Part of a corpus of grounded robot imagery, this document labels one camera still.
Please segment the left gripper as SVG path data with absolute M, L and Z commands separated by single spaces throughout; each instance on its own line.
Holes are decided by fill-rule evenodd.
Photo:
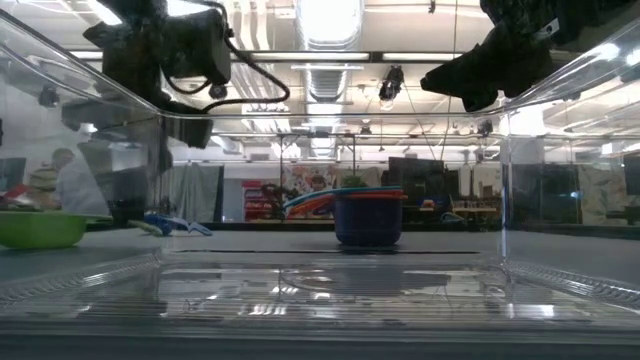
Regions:
M 208 143 L 208 113 L 173 100 L 165 85 L 182 95 L 214 86 L 212 1 L 96 0 L 88 6 L 100 21 L 83 36 L 102 51 L 102 72 L 165 113 L 165 133 L 191 147 Z

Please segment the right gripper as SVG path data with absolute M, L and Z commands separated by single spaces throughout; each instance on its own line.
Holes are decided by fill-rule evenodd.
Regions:
M 487 78 L 477 78 L 481 57 Z M 481 47 L 427 72 L 420 86 L 424 91 L 463 91 L 464 109 L 479 111 L 492 105 L 500 90 L 508 98 L 517 97 L 557 69 L 545 41 L 503 20 Z

